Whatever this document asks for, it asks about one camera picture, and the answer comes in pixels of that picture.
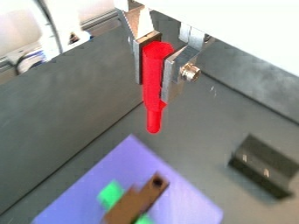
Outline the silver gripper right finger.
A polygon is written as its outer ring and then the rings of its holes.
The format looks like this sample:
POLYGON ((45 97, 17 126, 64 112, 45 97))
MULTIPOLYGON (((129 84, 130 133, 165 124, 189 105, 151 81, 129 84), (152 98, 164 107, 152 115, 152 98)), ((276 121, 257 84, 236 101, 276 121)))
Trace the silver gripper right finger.
POLYGON ((199 55, 215 42, 215 38, 195 27, 181 24, 180 41, 185 46, 176 50, 163 64, 161 100, 169 103, 181 93, 185 81, 196 81, 201 70, 195 66, 199 55))

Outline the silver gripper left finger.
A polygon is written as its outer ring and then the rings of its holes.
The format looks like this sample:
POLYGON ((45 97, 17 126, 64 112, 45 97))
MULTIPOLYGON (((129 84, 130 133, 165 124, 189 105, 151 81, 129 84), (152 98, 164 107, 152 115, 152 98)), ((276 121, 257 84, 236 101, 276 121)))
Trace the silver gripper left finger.
POLYGON ((153 41, 161 40, 161 33, 155 30, 149 10, 140 5, 116 12, 125 28, 130 52, 134 58, 134 82, 142 84, 142 47, 153 41))

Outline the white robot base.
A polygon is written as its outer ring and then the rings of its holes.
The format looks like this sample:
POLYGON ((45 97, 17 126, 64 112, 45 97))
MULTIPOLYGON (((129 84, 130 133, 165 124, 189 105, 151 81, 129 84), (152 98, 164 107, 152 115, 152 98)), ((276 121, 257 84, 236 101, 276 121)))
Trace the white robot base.
POLYGON ((0 0, 0 70, 48 62, 105 29, 113 0, 0 0))

